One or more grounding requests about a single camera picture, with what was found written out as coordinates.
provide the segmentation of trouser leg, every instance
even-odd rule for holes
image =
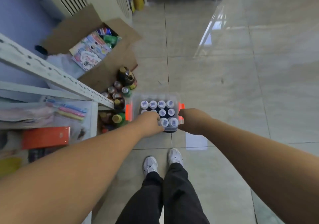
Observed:
[[[157,224],[162,212],[163,179],[157,172],[150,172],[139,189],[126,204],[116,224]]]
[[[170,165],[163,182],[165,224],[209,224],[188,173],[179,163]]]

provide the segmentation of plastic storage box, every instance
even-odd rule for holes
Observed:
[[[132,96],[128,99],[125,107],[125,119],[127,121],[133,121],[141,112],[141,102],[142,101],[160,101],[163,100],[167,102],[172,100],[174,102],[173,109],[175,110],[175,115],[173,117],[178,119],[178,124],[183,123],[183,118],[178,116],[180,109],[184,109],[185,105],[180,102],[180,96],[178,93],[139,93],[133,92]],[[177,127],[166,127],[164,132],[176,132]]]

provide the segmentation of white sneaker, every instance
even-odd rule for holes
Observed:
[[[150,172],[157,172],[158,173],[158,164],[156,159],[153,156],[146,157],[143,163],[143,172],[144,176]]]
[[[169,165],[171,165],[172,163],[180,163],[182,166],[184,166],[181,153],[176,148],[172,148],[169,150],[167,154],[167,161]]]

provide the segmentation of blue wall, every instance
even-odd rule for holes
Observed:
[[[57,22],[42,9],[38,0],[0,0],[0,5],[0,33],[41,56],[34,50],[34,45],[39,44]],[[47,87],[47,84],[38,77],[26,74],[2,62],[0,62],[0,80]],[[0,90],[0,97],[35,102],[40,96]]]

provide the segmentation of hand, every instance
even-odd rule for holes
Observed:
[[[178,115],[184,118],[184,124],[178,125],[178,129],[193,135],[202,135],[204,126],[211,119],[209,114],[195,108],[181,109]]]
[[[150,137],[164,131],[164,127],[159,126],[160,116],[157,112],[149,111],[140,114],[132,123],[141,130],[142,137]]]

